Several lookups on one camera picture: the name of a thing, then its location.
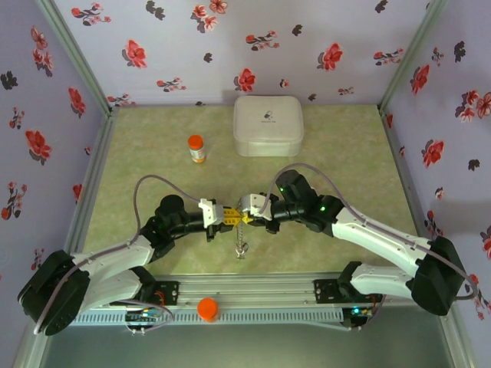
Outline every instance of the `purple wall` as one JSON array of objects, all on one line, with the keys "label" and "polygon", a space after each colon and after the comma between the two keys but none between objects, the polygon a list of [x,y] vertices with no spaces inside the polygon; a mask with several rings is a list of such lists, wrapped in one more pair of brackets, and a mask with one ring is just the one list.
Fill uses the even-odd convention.
[{"label": "purple wall", "polygon": [[400,142],[399,160],[414,182],[423,225],[429,235],[452,240],[479,282],[479,297],[458,306],[482,367],[491,358],[488,7],[487,0],[451,1],[387,108],[389,135]]},{"label": "purple wall", "polygon": [[2,2],[0,45],[0,366],[8,367],[28,320],[17,294],[64,246],[103,114],[34,2]]}]

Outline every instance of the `logo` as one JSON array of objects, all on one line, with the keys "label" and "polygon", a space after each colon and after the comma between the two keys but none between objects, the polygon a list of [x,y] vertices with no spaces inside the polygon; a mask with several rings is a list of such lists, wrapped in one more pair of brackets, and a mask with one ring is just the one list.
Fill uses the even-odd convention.
[{"label": "logo", "polygon": [[273,120],[273,112],[270,110],[264,114],[264,118],[265,120],[261,120],[261,123],[276,123],[276,120]]}]

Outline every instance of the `plastic lid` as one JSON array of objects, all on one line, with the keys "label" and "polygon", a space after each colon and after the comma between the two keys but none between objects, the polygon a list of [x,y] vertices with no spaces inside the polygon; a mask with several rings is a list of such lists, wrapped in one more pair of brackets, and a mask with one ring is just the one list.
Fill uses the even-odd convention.
[{"label": "plastic lid", "polygon": [[214,321],[218,315],[218,304],[211,297],[205,297],[198,303],[198,315],[208,322]]},{"label": "plastic lid", "polygon": [[203,138],[201,136],[190,136],[187,143],[191,149],[199,150],[203,147]]}]

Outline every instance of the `white box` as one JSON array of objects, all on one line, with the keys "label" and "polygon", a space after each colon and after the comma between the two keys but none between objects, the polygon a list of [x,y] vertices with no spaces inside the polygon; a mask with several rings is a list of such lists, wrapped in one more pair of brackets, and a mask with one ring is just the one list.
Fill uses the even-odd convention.
[{"label": "white box", "polygon": [[300,101],[291,96],[239,97],[233,137],[241,156],[296,156],[304,138]]}]

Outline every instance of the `orange cap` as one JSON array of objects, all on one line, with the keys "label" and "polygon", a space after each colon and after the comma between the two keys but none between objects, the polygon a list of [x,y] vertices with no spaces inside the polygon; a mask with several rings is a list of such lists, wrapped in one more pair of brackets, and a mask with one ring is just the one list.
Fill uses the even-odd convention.
[{"label": "orange cap", "polygon": [[193,150],[199,150],[203,147],[203,138],[201,136],[190,136],[187,140],[187,144]]},{"label": "orange cap", "polygon": [[205,297],[198,303],[198,315],[206,322],[213,322],[218,316],[218,304],[211,297]]}]

